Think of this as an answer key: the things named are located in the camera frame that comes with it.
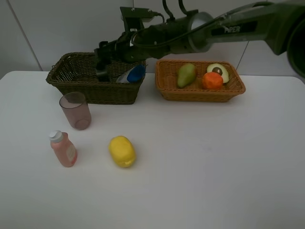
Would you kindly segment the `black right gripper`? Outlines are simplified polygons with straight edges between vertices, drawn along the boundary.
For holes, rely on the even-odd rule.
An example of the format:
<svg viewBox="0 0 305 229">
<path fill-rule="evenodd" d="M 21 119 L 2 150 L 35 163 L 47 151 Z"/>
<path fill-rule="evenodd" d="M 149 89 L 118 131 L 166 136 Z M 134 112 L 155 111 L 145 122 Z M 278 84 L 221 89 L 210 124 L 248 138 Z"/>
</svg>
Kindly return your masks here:
<svg viewBox="0 0 305 229">
<path fill-rule="evenodd" d="M 188 36 L 182 37 L 190 30 L 190 22 L 191 17 L 183 17 L 139 31 L 124 32 L 116 41 L 101 41 L 94 49 L 96 69 L 104 69 L 113 61 L 137 62 L 192 52 Z"/>
</svg>

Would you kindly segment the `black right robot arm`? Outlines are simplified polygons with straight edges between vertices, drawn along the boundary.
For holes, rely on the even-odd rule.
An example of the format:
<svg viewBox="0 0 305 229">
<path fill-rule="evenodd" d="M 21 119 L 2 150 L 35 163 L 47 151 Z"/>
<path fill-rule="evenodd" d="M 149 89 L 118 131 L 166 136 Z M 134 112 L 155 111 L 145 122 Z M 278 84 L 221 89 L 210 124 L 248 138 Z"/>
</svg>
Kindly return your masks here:
<svg viewBox="0 0 305 229">
<path fill-rule="evenodd" d="M 264 41 L 275 55 L 287 54 L 293 70 L 305 74 L 305 3 L 255 2 L 212 17 L 207 12 L 186 10 L 175 18 L 169 9 L 161 24 L 145 28 L 144 20 L 158 15 L 146 8 L 121 7 L 124 32 L 112 42 L 102 41 L 95 49 L 96 71 L 100 80 L 108 78 L 113 61 L 141 62 L 168 54 L 201 53 L 220 42 Z"/>
</svg>

